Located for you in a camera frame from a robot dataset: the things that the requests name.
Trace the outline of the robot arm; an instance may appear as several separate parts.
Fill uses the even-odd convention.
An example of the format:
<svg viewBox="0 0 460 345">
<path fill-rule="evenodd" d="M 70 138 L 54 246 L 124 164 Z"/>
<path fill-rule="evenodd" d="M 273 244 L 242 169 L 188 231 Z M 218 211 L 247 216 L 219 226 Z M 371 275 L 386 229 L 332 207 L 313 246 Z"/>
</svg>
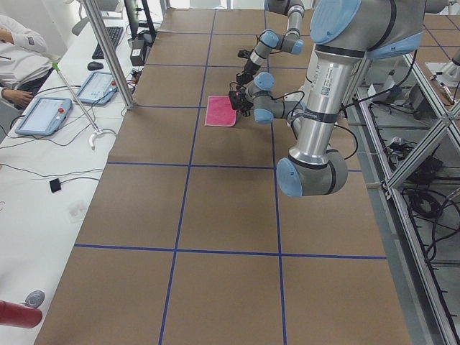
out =
<svg viewBox="0 0 460 345">
<path fill-rule="evenodd" d="M 287 17 L 286 33 L 278 34 L 271 29 L 266 29 L 259 36 L 257 44 L 251 52 L 239 51 L 238 56 L 247 60 L 243 71 L 236 75 L 236 82 L 240 86 L 245 86 L 254 79 L 273 50 L 292 55 L 299 55 L 303 50 L 304 41 L 300 35 L 305 14 L 303 2 L 269 0 L 264 2 L 264 9 Z"/>
<path fill-rule="evenodd" d="M 265 30 L 250 53 L 236 88 L 229 92 L 234 110 L 252 112 L 260 124 L 288 121 L 297 141 L 277 164 L 277 183 L 290 197 L 328 195 L 340 190 L 348 168 L 341 153 L 329 146 L 334 124 L 363 58 L 393 58 L 416 50 L 423 36 L 424 1 L 321 1 L 310 22 L 317 58 L 304 101 L 272 96 L 273 76 L 260 71 L 273 50 L 299 54 L 305 9 L 301 1 L 267 1 L 268 11 L 288 19 L 285 34 Z"/>
</svg>

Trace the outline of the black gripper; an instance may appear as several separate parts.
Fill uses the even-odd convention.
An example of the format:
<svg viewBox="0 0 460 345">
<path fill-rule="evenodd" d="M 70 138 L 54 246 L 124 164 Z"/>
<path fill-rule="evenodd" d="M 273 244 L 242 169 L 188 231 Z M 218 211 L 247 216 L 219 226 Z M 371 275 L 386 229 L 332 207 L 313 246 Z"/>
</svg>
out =
<svg viewBox="0 0 460 345">
<path fill-rule="evenodd" d="M 229 100 L 233 110 L 244 117 L 250 115 L 253 103 L 247 100 L 244 93 L 240 91 L 229 91 Z"/>
<path fill-rule="evenodd" d="M 236 82 L 238 85 L 244 86 L 254 79 L 257 73 L 257 64 L 246 63 L 241 73 L 236 74 Z"/>
</svg>

